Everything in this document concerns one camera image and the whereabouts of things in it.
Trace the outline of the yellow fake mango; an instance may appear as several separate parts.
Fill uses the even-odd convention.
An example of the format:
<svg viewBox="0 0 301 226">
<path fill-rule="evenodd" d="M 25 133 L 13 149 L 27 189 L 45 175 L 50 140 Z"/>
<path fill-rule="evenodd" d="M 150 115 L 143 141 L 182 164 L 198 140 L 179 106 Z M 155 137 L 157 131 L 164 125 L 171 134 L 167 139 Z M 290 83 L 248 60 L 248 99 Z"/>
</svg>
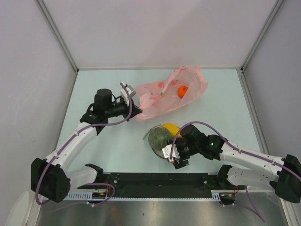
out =
<svg viewBox="0 0 301 226">
<path fill-rule="evenodd" d="M 172 138 L 175 138 L 175 137 L 182 138 L 181 134 L 178 134 L 178 136 L 176 136 L 176 134 L 180 130 L 180 128 L 177 127 L 176 125 L 171 124 L 171 123 L 165 123 L 162 125 L 162 127 L 166 128 L 170 132 Z"/>
</svg>

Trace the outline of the green netted fake melon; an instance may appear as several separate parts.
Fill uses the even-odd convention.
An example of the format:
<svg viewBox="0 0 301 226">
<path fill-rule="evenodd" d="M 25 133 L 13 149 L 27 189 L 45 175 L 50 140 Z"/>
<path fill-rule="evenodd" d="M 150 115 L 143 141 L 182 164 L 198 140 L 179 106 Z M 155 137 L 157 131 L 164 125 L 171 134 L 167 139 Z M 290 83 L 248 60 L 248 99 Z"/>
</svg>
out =
<svg viewBox="0 0 301 226">
<path fill-rule="evenodd" d="M 168 129 L 161 125 L 152 127 L 143 137 L 147 138 L 149 145 L 154 150 L 161 150 L 167 145 L 167 142 L 172 139 L 172 135 Z"/>
</svg>

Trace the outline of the orange fake tangerine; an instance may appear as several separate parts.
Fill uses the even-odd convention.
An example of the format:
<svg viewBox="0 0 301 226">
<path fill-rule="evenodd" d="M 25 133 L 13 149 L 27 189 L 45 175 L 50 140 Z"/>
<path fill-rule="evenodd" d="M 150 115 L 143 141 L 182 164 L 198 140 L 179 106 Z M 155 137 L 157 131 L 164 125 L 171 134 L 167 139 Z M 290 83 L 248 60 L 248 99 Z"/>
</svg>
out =
<svg viewBox="0 0 301 226">
<path fill-rule="evenodd" d="M 181 86 L 177 90 L 177 95 L 179 98 L 183 98 L 188 90 L 187 86 Z"/>
</svg>

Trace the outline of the pink plastic bag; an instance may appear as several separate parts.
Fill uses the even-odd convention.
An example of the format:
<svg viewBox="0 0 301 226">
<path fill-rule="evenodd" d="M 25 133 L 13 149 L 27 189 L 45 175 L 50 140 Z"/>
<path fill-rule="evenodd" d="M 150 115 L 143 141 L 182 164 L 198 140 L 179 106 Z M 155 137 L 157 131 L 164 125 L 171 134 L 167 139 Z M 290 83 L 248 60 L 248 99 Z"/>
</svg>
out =
<svg viewBox="0 0 301 226">
<path fill-rule="evenodd" d="M 188 87 L 183 98 L 177 95 L 181 86 Z M 139 84 L 136 94 L 143 112 L 136 118 L 145 121 L 178 110 L 200 98 L 207 86 L 199 66 L 177 67 L 165 80 Z"/>
</svg>

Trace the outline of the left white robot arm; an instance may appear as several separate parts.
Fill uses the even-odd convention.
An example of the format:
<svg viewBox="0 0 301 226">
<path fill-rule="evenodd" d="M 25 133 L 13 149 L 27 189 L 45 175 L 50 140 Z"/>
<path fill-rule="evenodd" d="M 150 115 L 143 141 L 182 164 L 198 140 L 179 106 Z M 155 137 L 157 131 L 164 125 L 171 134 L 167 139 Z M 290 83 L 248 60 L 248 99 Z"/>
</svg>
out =
<svg viewBox="0 0 301 226">
<path fill-rule="evenodd" d="M 35 192 L 38 205 L 49 201 L 61 202 L 70 190 L 81 186 L 99 188 L 103 185 L 103 169 L 93 164 L 86 164 L 78 170 L 69 171 L 70 165 L 83 148 L 96 138 L 109 123 L 109 119 L 122 116 L 124 123 L 142 113 L 132 97 L 135 90 L 127 84 L 120 83 L 120 96 L 115 97 L 109 89 L 99 89 L 94 102 L 82 115 L 77 128 L 67 141 L 44 159 L 36 158 L 31 164 L 31 190 Z"/>
</svg>

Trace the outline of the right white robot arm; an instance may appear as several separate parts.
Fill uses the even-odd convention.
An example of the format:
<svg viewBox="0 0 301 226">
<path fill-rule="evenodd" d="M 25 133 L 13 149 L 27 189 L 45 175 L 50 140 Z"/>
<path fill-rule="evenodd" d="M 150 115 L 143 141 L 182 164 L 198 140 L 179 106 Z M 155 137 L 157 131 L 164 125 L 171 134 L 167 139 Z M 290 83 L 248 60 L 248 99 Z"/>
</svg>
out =
<svg viewBox="0 0 301 226">
<path fill-rule="evenodd" d="M 206 159 L 226 161 L 217 174 L 222 189 L 234 186 L 252 186 L 274 191 L 291 203 L 301 201 L 301 164 L 293 155 L 285 158 L 246 150 L 223 137 L 219 132 L 205 135 L 194 125 L 186 124 L 168 140 L 162 153 L 176 169 L 189 164 L 188 159 L 201 154 Z"/>
</svg>

